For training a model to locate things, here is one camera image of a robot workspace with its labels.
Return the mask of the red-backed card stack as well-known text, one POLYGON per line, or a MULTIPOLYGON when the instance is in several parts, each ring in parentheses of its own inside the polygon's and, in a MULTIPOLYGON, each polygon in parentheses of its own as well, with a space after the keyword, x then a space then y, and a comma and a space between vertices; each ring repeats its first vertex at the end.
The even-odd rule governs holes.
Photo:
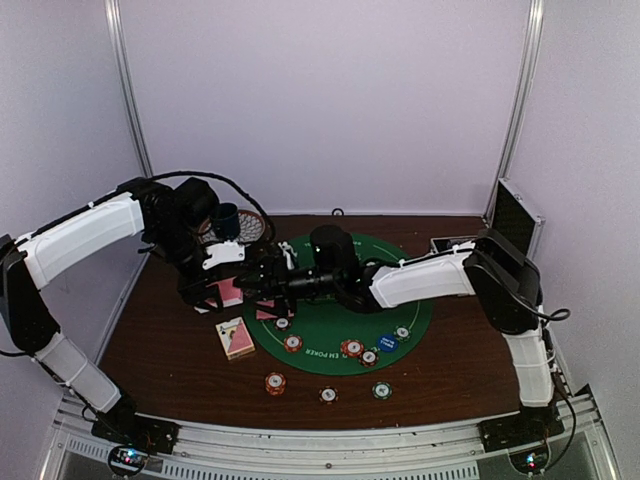
POLYGON ((233 284, 234 279, 228 278, 210 285, 210 296, 205 300, 210 307, 221 310, 243 303, 243 292, 233 284))

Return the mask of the single red-backed playing card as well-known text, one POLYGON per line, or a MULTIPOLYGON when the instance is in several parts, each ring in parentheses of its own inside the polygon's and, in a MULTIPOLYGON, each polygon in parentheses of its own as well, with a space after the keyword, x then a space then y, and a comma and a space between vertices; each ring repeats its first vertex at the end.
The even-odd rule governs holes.
POLYGON ((255 318, 258 321, 276 320, 279 315, 275 313, 274 301, 259 301, 255 303, 255 318))

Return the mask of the red-backed playing card deck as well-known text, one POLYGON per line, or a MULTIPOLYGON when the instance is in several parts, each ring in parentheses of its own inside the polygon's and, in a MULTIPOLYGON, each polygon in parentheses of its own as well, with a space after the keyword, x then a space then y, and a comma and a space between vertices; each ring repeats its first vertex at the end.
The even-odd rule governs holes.
POLYGON ((224 354, 229 361, 252 354, 255 344, 242 317, 236 317, 215 327, 224 354))

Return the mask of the red tan 5 chip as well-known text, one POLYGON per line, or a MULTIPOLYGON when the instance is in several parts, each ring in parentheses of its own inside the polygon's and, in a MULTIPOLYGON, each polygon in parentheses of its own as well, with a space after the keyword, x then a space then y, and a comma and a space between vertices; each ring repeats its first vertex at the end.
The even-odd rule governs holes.
POLYGON ((303 339, 299 335, 288 335, 283 340, 284 349, 289 353, 295 353, 302 349, 303 339))

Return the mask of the red tan 5 chips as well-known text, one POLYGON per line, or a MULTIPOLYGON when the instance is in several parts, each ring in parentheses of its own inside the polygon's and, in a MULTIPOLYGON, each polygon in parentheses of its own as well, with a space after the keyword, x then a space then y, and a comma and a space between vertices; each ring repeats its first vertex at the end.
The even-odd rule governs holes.
POLYGON ((340 345, 341 353, 349 358, 360 357, 364 350, 365 347, 363 343, 356 339, 344 340, 340 345))

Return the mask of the red tan chip stack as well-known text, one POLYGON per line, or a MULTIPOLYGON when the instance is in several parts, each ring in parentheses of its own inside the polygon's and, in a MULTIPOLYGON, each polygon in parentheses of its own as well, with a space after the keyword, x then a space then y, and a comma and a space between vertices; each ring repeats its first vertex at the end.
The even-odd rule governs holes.
POLYGON ((286 377, 280 372, 271 372, 265 377, 265 391, 269 395, 283 395, 286 390, 286 385, 286 377))

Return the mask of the blue small blind button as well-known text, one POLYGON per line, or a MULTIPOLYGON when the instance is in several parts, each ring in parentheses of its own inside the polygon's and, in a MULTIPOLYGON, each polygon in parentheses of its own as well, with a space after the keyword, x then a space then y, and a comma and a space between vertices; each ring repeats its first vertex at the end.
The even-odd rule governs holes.
POLYGON ((383 334, 377 339, 376 346, 382 352, 392 353, 399 348, 399 341, 393 334, 383 334))

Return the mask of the green 20 chip stack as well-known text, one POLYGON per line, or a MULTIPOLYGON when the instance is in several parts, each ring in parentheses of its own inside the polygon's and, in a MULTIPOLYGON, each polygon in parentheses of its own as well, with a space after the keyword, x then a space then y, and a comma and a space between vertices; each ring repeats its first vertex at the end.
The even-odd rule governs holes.
POLYGON ((393 394, 392 386, 388 382, 376 382, 371 389, 372 395, 377 400, 387 400, 393 394))

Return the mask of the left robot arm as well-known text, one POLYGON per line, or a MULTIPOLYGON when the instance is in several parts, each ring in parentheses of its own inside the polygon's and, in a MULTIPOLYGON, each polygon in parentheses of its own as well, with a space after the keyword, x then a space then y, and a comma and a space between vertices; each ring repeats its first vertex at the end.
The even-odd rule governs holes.
POLYGON ((50 310, 49 289, 94 254, 138 237, 177 270, 182 300, 205 309, 211 280, 196 233, 218 204, 204 180, 190 177, 170 187, 136 178, 36 231, 1 240, 1 318, 18 354, 70 388, 123 444, 143 436, 136 406, 64 334, 50 310))

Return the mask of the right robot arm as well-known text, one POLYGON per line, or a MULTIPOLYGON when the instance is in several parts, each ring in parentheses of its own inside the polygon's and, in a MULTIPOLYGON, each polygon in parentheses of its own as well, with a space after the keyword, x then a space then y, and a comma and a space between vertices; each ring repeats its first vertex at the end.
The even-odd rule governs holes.
POLYGON ((298 301, 331 295, 357 313, 378 313, 415 301, 448 296, 477 297, 490 325, 506 340, 516 372, 520 404, 513 419, 519 440, 535 440, 551 424, 553 360, 543 332, 540 273, 498 231, 487 228, 449 250, 408 260, 359 259, 353 237, 336 225, 310 235, 313 263, 297 267, 279 250, 255 260, 235 286, 271 301, 277 315, 298 301))

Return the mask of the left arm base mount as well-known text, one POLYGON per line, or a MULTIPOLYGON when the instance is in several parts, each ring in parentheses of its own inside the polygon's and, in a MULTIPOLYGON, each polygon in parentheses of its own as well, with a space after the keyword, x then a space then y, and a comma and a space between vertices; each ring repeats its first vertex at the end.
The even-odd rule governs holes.
POLYGON ((95 420, 91 434, 114 443, 107 453, 107 466, 115 475, 129 478, 140 474, 157 454, 172 454, 179 430, 174 422, 136 416, 129 432, 95 420))

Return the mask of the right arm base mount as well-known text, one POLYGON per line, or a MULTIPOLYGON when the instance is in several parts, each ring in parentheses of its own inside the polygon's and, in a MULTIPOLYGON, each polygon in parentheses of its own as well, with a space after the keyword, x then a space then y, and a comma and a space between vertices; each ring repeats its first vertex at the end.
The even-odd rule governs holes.
POLYGON ((522 414, 484 420, 478 428, 486 453, 506 450, 515 471, 527 476, 542 474, 550 466, 549 440, 565 431, 561 420, 531 419, 522 414))

